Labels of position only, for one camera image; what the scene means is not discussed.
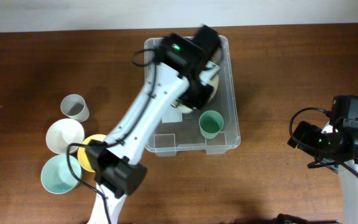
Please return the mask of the mint green cup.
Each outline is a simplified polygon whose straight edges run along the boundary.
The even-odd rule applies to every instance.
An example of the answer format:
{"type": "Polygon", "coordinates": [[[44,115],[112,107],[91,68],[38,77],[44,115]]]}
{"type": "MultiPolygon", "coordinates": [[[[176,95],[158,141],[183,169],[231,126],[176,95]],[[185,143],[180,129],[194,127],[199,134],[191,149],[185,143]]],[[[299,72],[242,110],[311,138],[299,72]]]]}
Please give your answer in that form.
{"type": "Polygon", "coordinates": [[[205,111],[199,118],[201,135],[206,139],[215,138],[224,126],[224,119],[214,110],[205,111]]]}

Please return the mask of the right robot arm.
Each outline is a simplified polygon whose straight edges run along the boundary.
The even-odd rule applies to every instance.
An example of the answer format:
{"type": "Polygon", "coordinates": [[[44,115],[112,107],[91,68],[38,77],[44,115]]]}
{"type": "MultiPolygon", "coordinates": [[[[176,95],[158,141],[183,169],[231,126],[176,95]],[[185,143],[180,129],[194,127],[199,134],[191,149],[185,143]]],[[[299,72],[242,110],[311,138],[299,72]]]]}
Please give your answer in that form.
{"type": "Polygon", "coordinates": [[[313,157],[308,168],[326,167],[339,176],[343,222],[358,223],[358,96],[335,96],[331,110],[322,112],[329,118],[323,128],[290,122],[287,143],[313,157]]]}

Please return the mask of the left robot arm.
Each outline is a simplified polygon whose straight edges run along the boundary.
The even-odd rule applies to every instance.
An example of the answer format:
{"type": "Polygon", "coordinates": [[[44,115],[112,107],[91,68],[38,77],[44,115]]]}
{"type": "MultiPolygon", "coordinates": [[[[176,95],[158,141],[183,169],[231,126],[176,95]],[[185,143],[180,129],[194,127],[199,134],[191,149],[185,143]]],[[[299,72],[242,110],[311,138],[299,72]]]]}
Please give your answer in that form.
{"type": "Polygon", "coordinates": [[[140,164],[144,147],[169,108],[191,113],[215,95],[222,52],[219,34],[203,25],[193,37],[172,33],[151,47],[136,51],[144,62],[133,60],[151,74],[120,120],[102,140],[90,141],[86,156],[95,171],[96,200],[89,223],[117,223],[126,197],[133,194],[147,174],[140,164]]]}

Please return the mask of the cream cup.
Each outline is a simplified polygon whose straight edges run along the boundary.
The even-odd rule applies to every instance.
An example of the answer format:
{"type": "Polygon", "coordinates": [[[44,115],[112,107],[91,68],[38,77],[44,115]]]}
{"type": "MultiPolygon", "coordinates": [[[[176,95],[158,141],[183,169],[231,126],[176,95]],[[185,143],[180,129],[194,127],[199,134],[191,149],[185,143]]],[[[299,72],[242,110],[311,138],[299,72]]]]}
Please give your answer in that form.
{"type": "Polygon", "coordinates": [[[65,116],[78,122],[84,122],[90,116],[85,99],[78,94],[70,94],[64,97],[60,103],[60,110],[65,116]]]}

